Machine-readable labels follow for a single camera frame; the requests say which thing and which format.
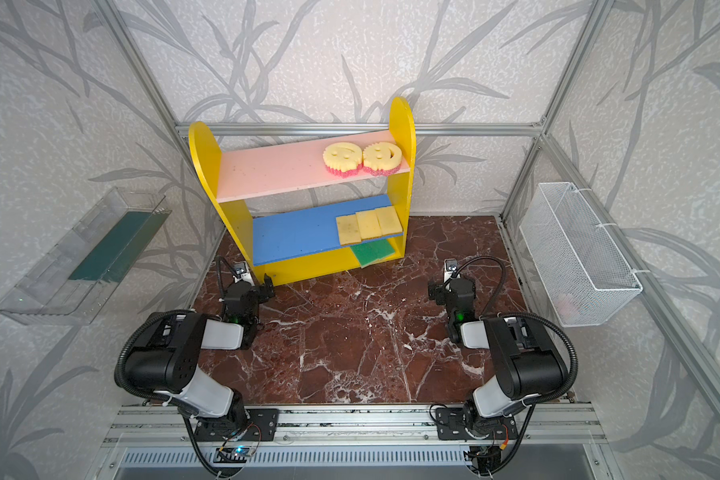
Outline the yellow sponge green scourer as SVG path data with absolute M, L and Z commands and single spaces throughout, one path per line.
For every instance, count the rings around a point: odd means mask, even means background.
M 383 262 L 396 253 L 395 248 L 388 239 L 374 240 L 368 243 L 352 245 L 350 247 L 361 268 Z

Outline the yellow smiley face sponge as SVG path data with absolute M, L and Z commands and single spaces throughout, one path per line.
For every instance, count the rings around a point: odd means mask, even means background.
M 323 151 L 323 163 L 333 175 L 346 178 L 357 174 L 363 166 L 363 151 L 351 142 L 336 142 Z

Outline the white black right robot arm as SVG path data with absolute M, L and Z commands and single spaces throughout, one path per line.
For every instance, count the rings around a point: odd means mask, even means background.
M 562 396 L 575 382 L 575 348 L 550 321 L 528 312 L 477 315 L 475 284 L 466 277 L 431 282 L 428 297 L 445 308 L 449 339 L 487 350 L 493 368 L 493 376 L 463 406 L 440 406 L 430 413 L 439 439 L 507 445 L 518 438 L 516 414 Z

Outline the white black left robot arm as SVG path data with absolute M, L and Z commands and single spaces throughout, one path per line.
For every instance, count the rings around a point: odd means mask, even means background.
M 228 439 L 251 424 L 242 395 L 199 367 L 203 350 L 248 350 L 260 330 L 260 305 L 275 296 L 269 276 L 241 279 L 224 291 L 220 315 L 155 312 L 126 341 L 116 361 L 117 386 L 145 400 L 175 406 L 182 416 Z

